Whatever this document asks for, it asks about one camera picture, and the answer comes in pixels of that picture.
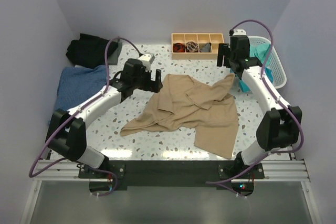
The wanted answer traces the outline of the beige t shirt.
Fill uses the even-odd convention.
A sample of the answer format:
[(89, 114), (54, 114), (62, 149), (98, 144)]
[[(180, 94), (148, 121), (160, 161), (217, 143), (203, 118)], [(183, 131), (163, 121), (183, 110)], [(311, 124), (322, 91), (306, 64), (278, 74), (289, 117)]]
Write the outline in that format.
[(234, 79), (230, 73), (210, 86), (188, 75), (167, 74), (162, 89), (120, 134), (194, 129), (196, 147), (230, 159), (238, 132), (235, 99), (230, 94)]

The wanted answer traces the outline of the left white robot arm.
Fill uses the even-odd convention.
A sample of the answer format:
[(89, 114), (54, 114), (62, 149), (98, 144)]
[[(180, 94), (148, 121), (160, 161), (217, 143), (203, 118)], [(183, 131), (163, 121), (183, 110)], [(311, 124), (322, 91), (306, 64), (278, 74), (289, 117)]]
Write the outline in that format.
[(128, 59), (123, 70), (90, 99), (67, 111), (56, 110), (47, 133), (48, 147), (65, 159), (89, 166), (97, 178), (105, 177), (110, 170), (109, 159), (87, 144), (87, 128), (110, 108), (130, 97), (134, 90), (160, 91), (161, 70), (156, 70), (155, 79), (151, 79), (154, 59), (153, 54)]

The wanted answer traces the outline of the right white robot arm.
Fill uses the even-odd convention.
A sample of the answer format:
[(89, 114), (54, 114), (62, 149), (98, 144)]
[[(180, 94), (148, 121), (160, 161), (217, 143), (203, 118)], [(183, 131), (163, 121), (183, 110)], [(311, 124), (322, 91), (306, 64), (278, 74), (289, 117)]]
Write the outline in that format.
[(237, 155), (234, 173), (246, 178), (254, 165), (269, 154), (283, 153), (290, 145), (302, 147), (302, 110), (291, 106), (277, 91), (265, 73), (265, 65), (250, 56), (249, 37), (240, 30), (230, 31), (230, 42), (218, 48), (217, 66), (230, 68), (254, 94), (263, 113), (256, 140)]

